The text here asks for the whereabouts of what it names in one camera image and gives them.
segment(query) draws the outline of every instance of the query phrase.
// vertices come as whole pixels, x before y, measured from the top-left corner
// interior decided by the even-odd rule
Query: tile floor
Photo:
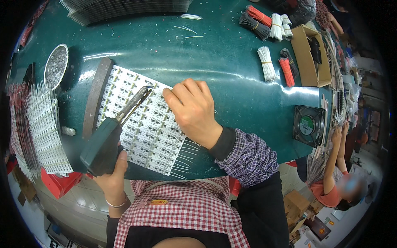
[[[285,163],[280,164],[283,195],[296,189],[308,200],[311,197],[314,198],[306,184],[299,179],[296,170],[295,167]],[[36,181],[35,187],[41,204],[50,215],[74,229],[76,235],[83,233],[97,240],[101,246],[105,246],[108,206],[104,193],[92,179],[84,175],[82,180],[59,200],[51,194],[41,180]],[[129,180],[125,180],[124,189],[133,201],[134,194]]]

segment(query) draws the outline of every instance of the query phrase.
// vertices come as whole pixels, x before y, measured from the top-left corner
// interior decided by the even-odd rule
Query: black sleeve
[[[237,198],[243,231],[251,248],[288,248],[289,233],[280,172],[243,189]]]
[[[106,226],[106,248],[113,248],[116,239],[117,225],[120,218],[110,218],[108,215],[108,225]]]
[[[215,146],[208,152],[219,161],[224,160],[233,150],[236,141],[236,131],[230,127],[224,127],[221,136]]]

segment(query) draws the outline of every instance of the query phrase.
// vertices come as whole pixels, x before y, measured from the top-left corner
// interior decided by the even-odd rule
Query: cooling fan
[[[293,138],[314,148],[321,145],[325,114],[322,108],[295,105]]]

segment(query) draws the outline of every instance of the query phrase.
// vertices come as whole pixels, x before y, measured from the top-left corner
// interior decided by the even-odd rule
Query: purple plaid sleeve
[[[239,180],[243,188],[254,186],[278,171],[277,153],[255,134],[235,129],[236,141],[225,160],[215,159],[226,173]]]

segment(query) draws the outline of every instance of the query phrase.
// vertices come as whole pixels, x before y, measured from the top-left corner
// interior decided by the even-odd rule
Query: plaid apron
[[[308,185],[324,179],[325,165],[327,164],[327,160],[328,156],[316,159],[313,159],[310,155],[307,156],[306,178]],[[332,177],[335,180],[335,183],[337,183],[339,179],[343,177],[341,170],[337,166],[335,166],[333,169]]]
[[[240,215],[227,204],[228,176],[192,181],[131,180],[131,188],[135,200],[119,220],[115,248],[124,247],[130,226],[224,233],[232,248],[250,247]]]

